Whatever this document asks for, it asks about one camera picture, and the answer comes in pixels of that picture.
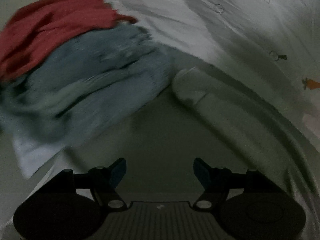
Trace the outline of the grey-blue folded garment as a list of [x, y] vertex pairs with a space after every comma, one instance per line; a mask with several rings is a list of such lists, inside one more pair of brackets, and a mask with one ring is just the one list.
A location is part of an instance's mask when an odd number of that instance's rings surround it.
[[144, 28], [89, 31], [1, 88], [1, 129], [77, 144], [154, 99], [169, 84], [172, 64], [168, 48]]

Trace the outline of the white folded garment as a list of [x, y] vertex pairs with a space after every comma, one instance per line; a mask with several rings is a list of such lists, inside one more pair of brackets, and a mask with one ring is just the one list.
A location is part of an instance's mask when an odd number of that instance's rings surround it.
[[61, 142], [43, 144], [29, 137], [12, 138], [18, 166], [25, 179], [31, 178], [44, 164], [65, 148]]

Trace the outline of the red folded garment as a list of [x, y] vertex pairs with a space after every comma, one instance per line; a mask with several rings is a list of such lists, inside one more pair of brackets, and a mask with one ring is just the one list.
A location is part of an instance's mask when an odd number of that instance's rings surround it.
[[19, 9], [1, 31], [1, 81], [37, 67], [64, 42], [90, 30], [137, 19], [104, 0], [40, 0]]

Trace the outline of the white carrot-print storage bag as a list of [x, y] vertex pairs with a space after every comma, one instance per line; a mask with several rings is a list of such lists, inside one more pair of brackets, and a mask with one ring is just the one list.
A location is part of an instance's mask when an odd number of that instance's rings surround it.
[[319, 0], [107, 0], [158, 41], [203, 59], [319, 145]]

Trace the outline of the light green garment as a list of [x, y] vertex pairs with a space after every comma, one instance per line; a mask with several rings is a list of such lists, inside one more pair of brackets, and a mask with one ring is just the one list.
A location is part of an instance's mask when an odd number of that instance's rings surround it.
[[302, 239], [319, 239], [319, 152], [312, 143], [243, 85], [191, 68], [178, 72], [172, 90], [234, 152], [303, 207]]

